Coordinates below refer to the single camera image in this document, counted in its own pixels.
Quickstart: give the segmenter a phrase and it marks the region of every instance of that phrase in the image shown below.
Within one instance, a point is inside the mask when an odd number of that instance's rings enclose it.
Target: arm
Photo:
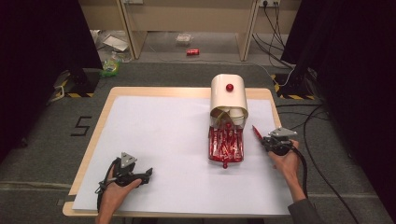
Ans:
[[[103,193],[100,204],[99,214],[95,219],[96,224],[108,224],[113,217],[114,212],[121,206],[123,200],[133,189],[138,187],[142,182],[141,179],[136,179],[131,184],[125,187],[120,187],[116,183],[111,183]]]
[[[293,145],[298,148],[299,143],[292,141]],[[268,152],[269,157],[275,162],[276,168],[285,178],[288,184],[293,204],[290,205],[289,211],[294,223],[324,223],[312,206],[311,202],[306,199],[303,188],[298,179],[298,169],[300,159],[296,153],[289,151],[285,156],[277,156],[274,152]]]

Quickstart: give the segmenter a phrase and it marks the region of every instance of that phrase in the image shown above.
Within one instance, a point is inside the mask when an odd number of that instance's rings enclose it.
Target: hand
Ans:
[[[293,143],[294,147],[298,148],[299,143],[297,141],[290,141]],[[285,179],[297,176],[300,159],[293,151],[290,150],[284,156],[278,156],[274,152],[270,151],[268,152],[268,155],[275,162],[274,168],[277,169]]]
[[[114,166],[110,170],[109,179],[113,177],[113,168]],[[122,205],[128,193],[137,188],[141,182],[141,179],[136,179],[125,187],[120,187],[114,182],[109,184],[103,193],[99,214],[95,220],[96,224],[110,223],[114,212]]]
[[[293,146],[298,148],[299,143],[294,140],[290,140]],[[303,188],[298,180],[298,168],[300,164],[300,159],[296,153],[290,150],[284,156],[278,156],[274,152],[268,152],[269,157],[275,162],[274,168],[277,169],[285,178],[288,183],[291,197],[294,202],[298,202],[305,199]]]

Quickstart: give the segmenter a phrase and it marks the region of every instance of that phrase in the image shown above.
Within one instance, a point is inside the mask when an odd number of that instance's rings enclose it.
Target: green object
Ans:
[[[120,62],[110,59],[103,64],[103,70],[100,71],[102,77],[114,77],[119,73]]]

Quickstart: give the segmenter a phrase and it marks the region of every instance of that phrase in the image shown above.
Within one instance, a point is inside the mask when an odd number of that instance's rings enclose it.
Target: gray carpet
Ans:
[[[268,68],[269,73],[288,70]],[[68,194],[79,164],[89,144],[96,122],[111,88],[117,86],[210,87],[217,74],[240,75],[247,88],[267,88],[276,105],[321,104],[320,100],[285,100],[275,95],[271,78],[257,65],[203,63],[124,63],[116,77],[102,78],[92,98],[63,98],[49,105],[27,136],[28,146],[14,148],[0,166],[0,223],[93,223],[92,218],[65,217],[62,199]],[[315,106],[278,108],[282,125],[292,128],[302,124]],[[90,126],[85,136],[75,125]],[[331,115],[323,106],[317,118],[306,125],[306,140],[321,172],[358,218],[360,223],[392,223],[382,203],[359,165],[348,157]],[[301,149],[308,163],[307,187],[311,201],[328,223],[353,223],[351,215],[320,177],[308,157],[304,129],[299,133]],[[115,218],[113,223],[121,223]],[[202,223],[197,219],[161,218],[159,223]],[[204,223],[247,223],[244,219],[205,219]],[[289,217],[266,218],[265,223],[291,223]]]

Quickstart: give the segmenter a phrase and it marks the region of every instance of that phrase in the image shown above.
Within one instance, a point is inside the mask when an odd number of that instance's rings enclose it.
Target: black curtain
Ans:
[[[28,134],[62,71],[102,65],[77,0],[6,1],[0,30],[2,160]]]
[[[282,58],[318,72],[341,138],[396,222],[396,2],[330,2],[303,0]],[[316,28],[325,6],[336,8],[336,16],[321,36]],[[317,48],[307,52],[307,46]]]

